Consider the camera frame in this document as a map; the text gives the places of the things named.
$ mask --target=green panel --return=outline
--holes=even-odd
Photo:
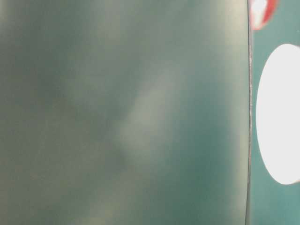
[[[0,52],[1,224],[244,224],[246,0],[2,0]]]
[[[282,44],[300,45],[299,8],[298,0],[280,1],[270,23],[262,30],[254,32],[254,112],[259,79],[269,55]],[[298,225],[300,224],[300,184],[285,186],[271,178],[258,148],[255,113],[253,125],[250,224]]]

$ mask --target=white circle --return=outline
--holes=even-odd
[[[281,184],[300,181],[300,48],[281,45],[268,58],[256,102],[264,164]]]

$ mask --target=vertical edge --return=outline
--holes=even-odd
[[[248,54],[249,54],[249,142],[248,142],[248,180],[247,180],[247,200],[246,200],[246,216],[245,225],[250,225],[250,182],[251,182],[251,151],[252,151],[252,41],[253,33],[250,21],[251,0],[247,0],[248,12]]]

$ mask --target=green surface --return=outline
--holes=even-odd
[[[0,1],[1,225],[242,225],[240,0]]]
[[[282,0],[270,23],[254,32],[254,112],[259,79],[266,60],[282,44],[300,45],[300,1]],[[300,184],[284,186],[268,174],[261,158],[255,131],[252,148],[251,223],[253,225],[300,224]]]

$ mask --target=red and white object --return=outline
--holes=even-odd
[[[278,0],[251,0],[250,19],[253,30],[263,28],[273,15]]]

